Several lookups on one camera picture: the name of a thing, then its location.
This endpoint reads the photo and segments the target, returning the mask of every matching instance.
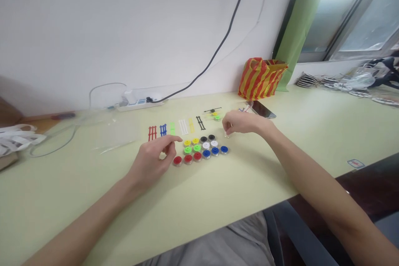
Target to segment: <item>yellow plastic stick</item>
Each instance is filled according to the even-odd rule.
[[[188,119],[188,124],[190,125],[190,132],[194,133],[195,132],[194,124],[192,123],[192,119],[191,118]]]

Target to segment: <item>hand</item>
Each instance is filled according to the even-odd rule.
[[[254,132],[261,135],[262,130],[267,130],[271,127],[274,127],[271,120],[254,113],[232,110],[227,112],[223,118],[223,128],[227,135],[233,132]]]
[[[183,140],[179,136],[166,135],[140,146],[136,159],[125,176],[133,186],[132,197],[145,192],[168,170],[176,156],[175,141]],[[161,152],[166,154],[164,159],[159,158]]]

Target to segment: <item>window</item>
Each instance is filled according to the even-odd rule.
[[[399,49],[399,0],[321,0],[299,62],[368,59]]]

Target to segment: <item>red and yellow striped bag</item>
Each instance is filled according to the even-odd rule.
[[[238,95],[250,101],[274,95],[277,84],[287,68],[285,62],[274,59],[248,59],[242,72]]]

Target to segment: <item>smartphone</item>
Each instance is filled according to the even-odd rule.
[[[256,114],[263,116],[265,118],[275,118],[276,115],[268,110],[265,106],[263,106],[259,101],[252,101],[250,103],[252,106],[252,110],[256,112]]]

